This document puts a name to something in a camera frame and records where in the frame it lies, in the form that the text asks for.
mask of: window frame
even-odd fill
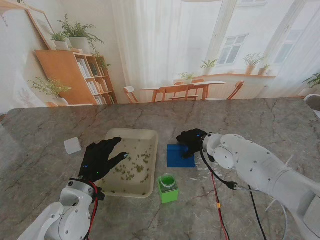
[[[236,40],[234,41],[234,42],[236,42],[239,37],[244,37],[244,36],[245,36],[245,39],[244,39],[243,43],[226,45],[228,39],[236,38]],[[237,59],[238,59],[238,57],[239,57],[239,53],[240,53],[240,51],[241,51],[241,49],[242,49],[245,41],[247,40],[248,36],[249,36],[249,33],[241,34],[241,35],[236,35],[236,36],[227,36],[227,37],[225,37],[224,40],[223,40],[223,47],[221,48],[221,50],[220,50],[220,52],[219,52],[219,56],[218,56],[218,58],[217,58],[218,60],[217,60],[216,66],[217,66],[217,67],[225,67],[225,66],[232,66],[233,64],[235,64],[235,62],[237,61]],[[219,62],[219,58],[221,57],[221,54],[222,54],[222,52],[223,52],[223,50],[224,50],[225,48],[230,48],[230,47],[232,48],[232,47],[236,47],[236,46],[240,46],[240,48],[239,48],[239,51],[238,51],[238,53],[236,54],[233,62],[231,62],[231,63],[226,63],[226,62],[228,61],[229,56],[230,56],[230,53],[231,53],[231,51],[230,51],[230,52],[228,53],[228,55],[227,55],[227,58],[225,59],[225,63],[218,63],[218,62]]]
[[[238,3],[236,4],[236,6],[237,7],[260,7],[268,3],[268,0],[265,0],[265,1],[253,0],[253,2],[242,2],[242,1],[243,0],[238,0]]]
[[[298,38],[295,41],[291,41],[291,40],[287,40],[287,37],[289,36],[289,34],[291,32],[296,32],[299,33]],[[299,39],[301,38],[302,34],[303,34],[304,30],[290,30],[289,34],[286,36],[286,39],[282,42],[281,47],[279,48],[279,50],[276,52],[274,59],[273,59],[273,64],[274,66],[281,66],[282,64],[284,64],[286,62],[286,60],[288,59],[288,57],[291,55],[292,51],[295,49],[295,46],[297,44],[297,42],[299,41]],[[288,54],[286,55],[286,57],[284,58],[284,60],[282,62],[276,62],[278,55],[280,53],[280,51],[282,50],[283,46],[285,44],[292,44],[292,47],[290,49],[290,51],[288,52]]]

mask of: marble countertop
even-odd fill
[[[0,240],[16,240],[76,177],[86,146],[112,128],[150,129],[159,134],[156,177],[173,173],[180,194],[161,204],[155,185],[144,199],[107,196],[92,240],[223,240],[209,170],[196,154],[196,168],[167,168],[167,144],[194,128],[238,134],[273,152],[299,173],[320,182],[320,122],[298,98],[190,101],[113,106],[27,108],[10,111],[0,124]],[[64,141],[78,137],[82,151],[68,155]],[[234,170],[214,166],[226,180],[243,182]],[[232,240],[262,239],[250,194],[217,183],[224,223]],[[285,218],[271,198],[255,193],[268,240],[282,239]],[[301,235],[289,214],[289,240]]]

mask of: black glove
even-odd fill
[[[199,152],[202,148],[203,139],[208,135],[205,131],[200,129],[193,129],[189,131],[183,131],[181,135],[176,139],[180,144],[184,144],[188,147],[188,151],[182,155],[183,158],[190,158],[196,152]]]
[[[121,140],[121,137],[115,137],[109,140],[102,140],[98,144],[90,144],[86,148],[79,176],[83,176],[84,181],[96,182],[106,176],[118,163],[126,159],[128,153],[122,152],[108,160],[109,155]]]

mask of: window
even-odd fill
[[[238,0],[239,7],[263,6],[267,4],[267,0]]]
[[[289,35],[286,37],[282,47],[280,48],[274,63],[282,64],[289,56],[291,51],[293,50],[296,42],[298,41],[302,31],[300,30],[292,30]]]
[[[247,35],[227,37],[218,64],[233,64]]]

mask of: plant pot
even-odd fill
[[[58,96],[53,100],[53,103],[57,104],[59,107],[66,107],[69,105],[67,100],[65,100],[63,97],[58,97]]]
[[[54,41],[55,49],[62,50],[62,51],[70,51],[68,47],[68,43],[65,41]]]
[[[204,68],[203,68],[203,73],[202,73],[202,75],[203,75],[203,76],[210,75],[211,70],[212,70],[212,67],[204,67]]]
[[[317,91],[316,88],[305,88],[298,94],[298,96],[306,97],[310,94],[314,94],[316,91]]]
[[[191,84],[191,83],[192,83],[192,78],[191,78],[191,79],[184,79],[184,80],[183,80],[183,83],[184,83],[185,85]]]
[[[258,75],[259,76],[263,76],[263,75],[265,75],[265,72],[267,71],[267,68],[260,68],[259,69],[259,72],[258,72]]]
[[[90,54],[89,41],[86,37],[69,37],[69,40],[74,49],[82,49],[83,53]]]
[[[246,74],[246,75],[251,75],[255,68],[256,68],[256,66],[248,65],[248,66],[246,67],[245,74]]]

